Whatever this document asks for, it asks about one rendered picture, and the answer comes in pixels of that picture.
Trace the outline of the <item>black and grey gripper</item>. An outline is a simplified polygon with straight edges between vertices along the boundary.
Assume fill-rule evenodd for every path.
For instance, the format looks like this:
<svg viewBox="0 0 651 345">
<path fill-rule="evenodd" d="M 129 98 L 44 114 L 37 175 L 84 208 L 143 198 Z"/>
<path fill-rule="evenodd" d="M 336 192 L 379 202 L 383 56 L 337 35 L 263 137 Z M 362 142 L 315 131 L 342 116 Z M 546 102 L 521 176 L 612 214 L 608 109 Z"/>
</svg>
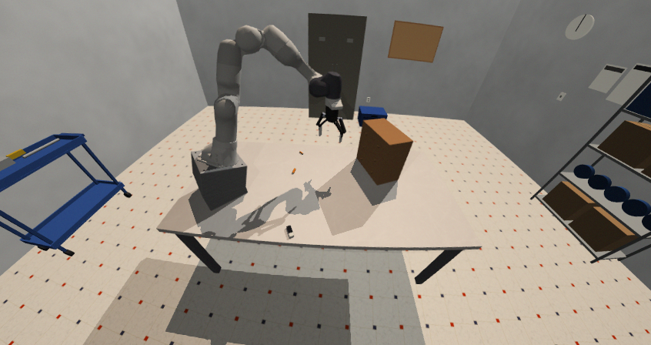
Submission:
<svg viewBox="0 0 651 345">
<path fill-rule="evenodd" d="M 343 123 L 343 117 L 339 118 L 338 113 L 339 113 L 339 110 L 331 110 L 328 106 L 325 106 L 325 113 L 324 112 L 321 113 L 321 116 L 320 116 L 318 122 L 316 123 L 316 125 L 319 127 L 319 136 L 321 136 L 322 135 L 322 125 L 326 121 L 334 123 L 334 125 L 336 125 L 337 129 L 340 132 L 340 135 L 339 135 L 339 143 L 340 143 L 342 141 L 343 134 L 346 133 L 346 128 L 345 128 L 344 123 Z M 328 116 L 328 115 L 330 115 L 330 116 Z M 322 118 L 324 116 L 326 117 L 326 119 L 321 124 L 319 124 L 322 121 Z M 338 122 L 337 119 L 339 120 L 339 122 Z"/>
</svg>

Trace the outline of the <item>dark brown chest of drawers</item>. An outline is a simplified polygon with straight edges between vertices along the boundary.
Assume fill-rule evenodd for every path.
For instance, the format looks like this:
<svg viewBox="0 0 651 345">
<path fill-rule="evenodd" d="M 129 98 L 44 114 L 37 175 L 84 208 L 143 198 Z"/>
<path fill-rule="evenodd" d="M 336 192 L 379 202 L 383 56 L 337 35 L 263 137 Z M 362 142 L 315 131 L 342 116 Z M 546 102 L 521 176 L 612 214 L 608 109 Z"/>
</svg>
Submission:
<svg viewBox="0 0 651 345">
<path fill-rule="evenodd" d="M 388 150 L 376 185 L 390 183 L 399 179 L 413 140 L 384 119 L 363 120 L 388 145 Z"/>
</svg>

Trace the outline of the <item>brown wooden drawer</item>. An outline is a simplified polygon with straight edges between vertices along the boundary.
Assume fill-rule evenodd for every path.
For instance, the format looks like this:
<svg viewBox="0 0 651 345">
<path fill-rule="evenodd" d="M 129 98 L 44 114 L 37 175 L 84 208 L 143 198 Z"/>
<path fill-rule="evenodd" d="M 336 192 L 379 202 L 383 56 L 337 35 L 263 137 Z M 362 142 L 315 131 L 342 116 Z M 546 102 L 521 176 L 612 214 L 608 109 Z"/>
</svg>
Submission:
<svg viewBox="0 0 651 345">
<path fill-rule="evenodd" d="M 369 159 L 375 165 L 375 167 L 381 172 L 384 159 L 373 148 L 371 149 Z"/>
<path fill-rule="evenodd" d="M 364 148 L 365 147 L 365 148 Z M 367 155 L 369 158 L 371 146 L 370 144 L 361 136 L 359 148 Z"/>
<path fill-rule="evenodd" d="M 374 167 L 374 165 L 371 163 L 370 160 L 368 162 L 366 171 L 369 173 L 369 175 L 373 178 L 373 180 L 377 184 L 380 172 L 378 171 L 378 169 L 376 167 Z"/>
<path fill-rule="evenodd" d="M 372 145 L 374 131 L 370 129 L 365 123 L 362 126 L 362 136 Z"/>
<path fill-rule="evenodd" d="M 361 158 L 362 157 L 362 158 Z M 361 162 L 361 164 L 364 166 L 366 169 L 367 163 L 368 163 L 368 158 L 367 156 L 363 153 L 361 149 L 358 151 L 357 159 Z"/>
<path fill-rule="evenodd" d="M 385 159 L 389 145 L 377 134 L 374 136 L 372 146 Z"/>
</svg>

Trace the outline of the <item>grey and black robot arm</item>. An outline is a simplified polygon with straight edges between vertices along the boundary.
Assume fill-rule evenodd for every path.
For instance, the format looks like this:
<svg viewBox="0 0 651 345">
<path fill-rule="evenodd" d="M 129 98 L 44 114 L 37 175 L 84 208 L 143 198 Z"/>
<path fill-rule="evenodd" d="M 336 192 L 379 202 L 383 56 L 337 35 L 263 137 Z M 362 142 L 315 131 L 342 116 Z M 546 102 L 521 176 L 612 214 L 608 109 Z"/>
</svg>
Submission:
<svg viewBox="0 0 651 345">
<path fill-rule="evenodd" d="M 307 79 L 309 93 L 316 98 L 325 96 L 325 105 L 331 110 L 342 109 L 342 77 L 339 73 L 327 72 L 322 76 L 313 71 L 291 40 L 274 25 L 268 25 L 262 31 L 244 25 L 237 30 L 234 40 L 226 39 L 219 44 L 216 65 L 218 98 L 214 103 L 215 137 L 198 155 L 198 161 L 218 168 L 233 166 L 239 161 L 236 137 L 242 57 L 244 53 L 248 55 L 260 49 L 268 50 L 283 65 L 297 69 Z"/>
</svg>

